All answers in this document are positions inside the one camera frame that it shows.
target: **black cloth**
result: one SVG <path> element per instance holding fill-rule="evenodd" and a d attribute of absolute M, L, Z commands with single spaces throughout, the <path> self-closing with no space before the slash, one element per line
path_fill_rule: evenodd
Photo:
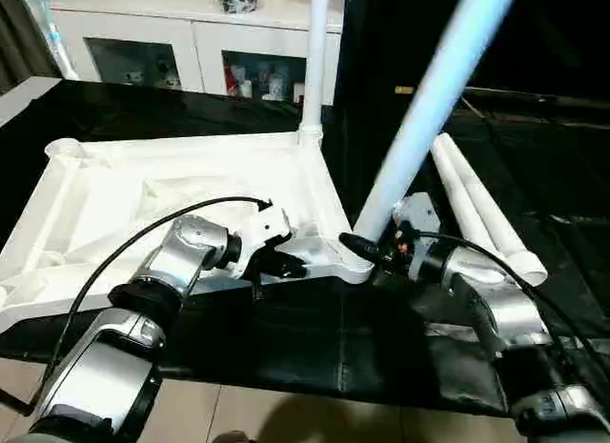
<path fill-rule="evenodd" d="M 43 148 L 54 139 L 294 131 L 299 117 L 298 108 L 281 103 L 63 81 L 0 129 L 0 140 L 10 143 L 19 163 L 0 167 L 3 180 L 10 181 L 0 211 L 0 241 L 6 241 L 23 210 L 46 165 Z M 330 109 L 324 111 L 324 122 L 323 152 L 345 202 L 354 198 L 349 191 L 368 191 L 347 184 L 353 175 L 344 148 L 366 137 L 358 136 L 356 122 L 337 124 Z M 446 130 L 547 266 L 550 277 L 542 290 L 588 336 L 607 337 L 608 307 L 600 302 L 607 295 L 608 252 L 602 246 L 608 230 L 602 215 L 608 208 L 602 199 L 596 203 L 596 195 L 603 196 L 607 187 L 607 152 L 597 153 L 595 147 L 603 149 L 608 131 L 539 120 L 490 123 L 492 129 L 473 114 L 457 111 Z M 432 195 L 443 229 L 455 232 L 431 161 L 413 187 L 422 190 Z M 598 221 L 591 231 L 578 221 L 587 213 Z M 356 213 L 349 214 L 354 218 Z M 568 245 L 572 237 L 578 241 Z M 66 349 L 94 316 L 78 315 Z M 0 354 L 48 360 L 63 320 L 56 316 L 16 324 L 0 335 Z M 566 333 L 555 318 L 551 323 Z M 446 331 L 468 324 L 464 309 L 437 286 L 421 288 L 384 273 L 360 286 L 336 278 L 273 285 L 256 304 L 247 289 L 217 292 L 187 303 L 161 367 L 175 378 L 506 414 L 504 393 L 478 343 Z M 588 363 L 580 365 L 586 372 Z"/>

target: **curtain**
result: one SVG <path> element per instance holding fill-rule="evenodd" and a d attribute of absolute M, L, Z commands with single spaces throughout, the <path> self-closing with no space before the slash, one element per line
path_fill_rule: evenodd
<path fill-rule="evenodd" d="M 24 0 L 0 0 L 0 95 L 30 76 L 61 76 Z"/>

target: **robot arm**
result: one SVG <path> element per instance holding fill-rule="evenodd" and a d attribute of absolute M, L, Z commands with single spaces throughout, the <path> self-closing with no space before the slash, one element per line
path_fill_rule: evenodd
<path fill-rule="evenodd" d="M 45 384 L 30 433 L 16 442 L 133 442 L 162 382 L 157 359 L 166 336 L 202 271 L 240 278 L 256 255 L 290 237 L 282 209 L 260 211 L 237 232 L 198 216 L 176 219 L 127 284 L 102 311 Z M 277 260 L 287 254 L 277 253 Z M 304 274 L 302 262 L 277 266 Z"/>
<path fill-rule="evenodd" d="M 396 208 L 396 247 L 390 254 L 356 235 L 343 233 L 339 239 L 388 271 L 437 282 L 468 308 L 516 426 L 530 441 L 610 441 L 603 409 L 566 368 L 562 347 L 554 343 L 535 302 L 489 257 L 430 238 L 411 239 L 415 223 L 426 230 L 438 227 L 436 216 L 430 217 L 432 205 L 420 199 L 417 204 L 413 209 L 407 201 Z"/>

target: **white tube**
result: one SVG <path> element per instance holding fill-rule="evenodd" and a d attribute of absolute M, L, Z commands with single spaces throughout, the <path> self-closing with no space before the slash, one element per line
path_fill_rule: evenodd
<path fill-rule="evenodd" d="M 506 257 L 506 262 L 515 272 L 528 283 L 533 286 L 542 284 L 548 277 L 548 271 L 544 268 L 540 259 L 525 248 L 519 235 L 504 216 L 494 197 L 480 181 L 466 157 L 461 153 L 458 145 L 447 133 L 440 135 L 436 143 L 441 144 L 446 157 L 453 164 L 461 184 L 467 190 L 468 196 L 472 200 L 480 219 L 483 220 L 496 249 Z"/>
<path fill-rule="evenodd" d="M 377 175 L 355 233 L 373 241 L 382 235 L 394 205 L 409 189 L 512 1 L 459 1 Z"/>
<path fill-rule="evenodd" d="M 489 252 L 499 256 L 485 224 L 459 179 L 458 172 L 454 168 L 448 152 L 444 149 L 444 144 L 438 138 L 432 145 L 432 157 L 437 165 L 440 180 L 447 192 L 447 198 L 456 216 L 461 234 L 467 240 L 477 243 Z"/>
<path fill-rule="evenodd" d="M 329 0 L 312 0 L 303 119 L 299 127 L 300 131 L 311 134 L 316 139 L 320 139 L 322 135 L 321 113 L 328 3 Z"/>

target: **white tray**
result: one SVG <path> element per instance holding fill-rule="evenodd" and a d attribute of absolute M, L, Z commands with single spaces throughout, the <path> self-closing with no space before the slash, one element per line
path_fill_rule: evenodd
<path fill-rule="evenodd" d="M 294 232 L 279 249 L 305 259 L 308 278 L 359 283 L 370 271 L 338 243 L 350 226 L 319 146 L 299 142 L 298 132 L 98 143 L 63 138 L 45 152 L 49 164 L 0 252 L 0 332 L 22 319 L 66 312 L 95 267 L 129 236 L 219 196 L 250 195 L 282 207 Z M 232 231 L 255 210 L 225 203 L 195 213 Z M 108 292 L 130 278 L 167 227 L 123 253 L 81 308 L 109 306 Z M 193 293 L 242 286 L 249 283 L 212 271 Z"/>

